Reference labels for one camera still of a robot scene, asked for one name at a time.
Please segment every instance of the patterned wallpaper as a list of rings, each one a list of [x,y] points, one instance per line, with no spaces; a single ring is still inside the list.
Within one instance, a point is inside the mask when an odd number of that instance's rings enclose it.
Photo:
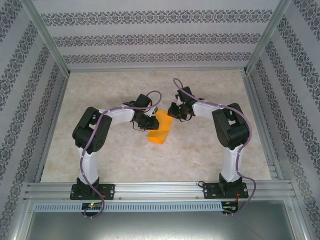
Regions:
[[[89,2],[34,1],[71,70],[244,67],[279,0]]]
[[[292,1],[251,73],[311,239],[320,239],[319,16],[317,1]]]
[[[0,240],[33,182],[65,77],[18,0],[0,3]]]

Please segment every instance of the enclosure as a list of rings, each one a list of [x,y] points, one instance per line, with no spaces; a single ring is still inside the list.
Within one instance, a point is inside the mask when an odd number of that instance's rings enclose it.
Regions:
[[[0,239],[320,239],[319,4],[1,0]],[[99,151],[114,198],[84,219],[89,201],[70,200],[82,114],[151,90],[167,111],[173,78],[248,117],[250,203],[225,217],[234,199],[208,200],[198,186],[223,167],[212,121],[174,119],[163,144],[122,123]]]

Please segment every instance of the beige floor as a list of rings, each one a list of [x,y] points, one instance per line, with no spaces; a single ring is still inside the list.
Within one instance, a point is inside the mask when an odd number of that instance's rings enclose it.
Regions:
[[[244,150],[241,172],[256,180],[270,180],[270,173],[239,71],[147,71],[71,73],[42,182],[74,182],[80,157],[72,132],[87,107],[108,109],[135,100],[140,93],[162,92],[160,109],[175,101],[179,78],[199,98],[222,104],[237,102],[253,126],[253,137]],[[153,102],[158,95],[150,95]],[[164,144],[148,142],[147,132],[122,123],[109,130],[99,152],[102,182],[216,181],[223,166],[223,147],[212,121],[194,117],[174,119]]]

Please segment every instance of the yellow object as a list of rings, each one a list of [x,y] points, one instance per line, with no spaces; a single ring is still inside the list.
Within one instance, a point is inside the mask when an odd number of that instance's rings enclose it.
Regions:
[[[168,112],[158,109],[155,113],[156,119],[159,121],[158,130],[150,130],[148,141],[156,144],[163,144],[170,132],[173,121],[172,116],[168,116]]]

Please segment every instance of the robotic arm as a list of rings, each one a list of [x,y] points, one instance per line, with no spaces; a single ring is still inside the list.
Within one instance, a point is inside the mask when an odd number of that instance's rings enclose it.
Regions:
[[[133,107],[133,108],[146,108],[152,105],[152,101],[149,97],[140,94],[136,101],[125,102],[121,107]],[[98,175],[98,151],[103,147],[109,128],[126,122],[136,122],[140,129],[144,130],[156,130],[159,128],[159,122],[155,116],[152,116],[156,112],[157,108],[152,107],[146,111],[142,109],[120,108],[107,112],[97,126],[97,131],[93,137],[93,140],[83,156],[82,168],[83,172],[89,183],[95,188],[100,189],[99,175]],[[80,156],[83,154],[83,150],[94,131],[91,126],[96,125],[101,114],[104,110],[98,110],[94,107],[88,107],[81,117],[79,123],[75,127],[72,137],[75,140],[75,145],[78,147]],[[95,191],[84,179],[83,174],[80,172],[76,179],[76,184],[72,186],[71,199],[94,199],[96,197]]]
[[[192,95],[188,86],[183,87],[182,90]],[[168,115],[179,119],[181,122],[188,121],[196,116],[213,120],[218,140],[224,147],[224,163],[221,174],[219,175],[219,184],[212,184],[210,186],[212,189],[209,189],[211,190],[210,196],[208,193],[207,195],[205,194],[205,197],[216,198],[214,196],[212,197],[212,195],[215,195],[219,198],[221,197],[221,194],[223,196],[234,197],[235,193],[239,192],[240,189],[244,189],[245,184],[242,183],[242,177],[238,175],[236,170],[238,150],[249,137],[249,129],[245,120],[234,111],[196,101],[184,94],[181,90],[178,90],[177,92],[178,94],[175,96],[177,103],[171,103]],[[242,110],[237,103],[232,103],[228,106],[242,113]],[[241,160],[242,152],[240,153],[238,160],[239,166],[241,165]]]

